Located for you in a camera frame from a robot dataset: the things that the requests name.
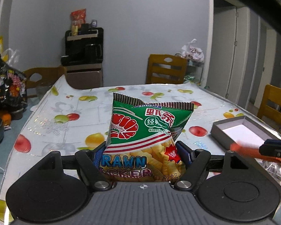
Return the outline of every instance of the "open box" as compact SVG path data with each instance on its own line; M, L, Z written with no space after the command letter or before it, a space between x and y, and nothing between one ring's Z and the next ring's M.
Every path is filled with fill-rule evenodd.
M229 150L230 145L234 142L240 143L242 146L259 149L267 139L279 140L247 116L214 122L210 133L226 150Z

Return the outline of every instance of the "tablecloth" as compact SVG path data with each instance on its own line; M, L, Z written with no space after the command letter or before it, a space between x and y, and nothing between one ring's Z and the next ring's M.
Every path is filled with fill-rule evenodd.
M7 219L12 221L5 212L6 191L46 154L60 151L62 155L73 155L80 149L88 148L90 141L99 145L106 140L113 92L140 98L146 103L192 101L194 112L178 140L192 149L205 149L214 155L223 155L225 151L210 135L213 122L221 119L248 115L278 135L247 111L190 82L77 90L71 88L62 76L32 113L18 137L20 143L16 142L11 151L0 191L0 224L6 224L4 220L6 222ZM190 127L194 126L195 131L190 131ZM78 177L74 170L65 170L65 173Z

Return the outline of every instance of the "red and white stripe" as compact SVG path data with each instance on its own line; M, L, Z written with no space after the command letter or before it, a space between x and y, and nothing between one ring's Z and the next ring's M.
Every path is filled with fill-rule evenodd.
M122 144L111 144L107 146L104 153L118 154L121 152L134 152L136 150L146 149L154 145L163 143L171 138L170 135L165 133L156 133L149 137Z

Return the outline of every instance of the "gray ribbed surface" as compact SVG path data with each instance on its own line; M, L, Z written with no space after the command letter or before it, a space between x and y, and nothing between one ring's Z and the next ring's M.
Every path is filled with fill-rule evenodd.
M15 221L14 225L28 223ZM190 192L177 191L167 182L119 182L109 191L96 192L79 213L51 225L227 225L204 211ZM251 223L274 225L272 221Z

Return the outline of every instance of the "black plastic bag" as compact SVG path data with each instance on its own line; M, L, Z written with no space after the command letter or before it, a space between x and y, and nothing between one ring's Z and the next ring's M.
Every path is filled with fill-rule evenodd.
M0 55L0 104L27 107L26 76L6 64Z

